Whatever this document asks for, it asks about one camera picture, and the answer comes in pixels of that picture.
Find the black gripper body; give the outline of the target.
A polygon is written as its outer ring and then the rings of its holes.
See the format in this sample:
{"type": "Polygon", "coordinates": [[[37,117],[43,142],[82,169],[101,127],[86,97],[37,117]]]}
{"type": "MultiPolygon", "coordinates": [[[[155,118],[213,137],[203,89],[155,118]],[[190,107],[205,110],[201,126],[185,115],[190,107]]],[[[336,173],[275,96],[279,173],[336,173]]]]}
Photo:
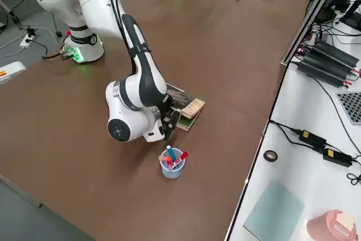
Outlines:
{"type": "Polygon", "coordinates": [[[166,94],[160,104],[161,116],[170,117],[174,112],[173,106],[174,106],[173,97],[169,94],[166,94]]]}

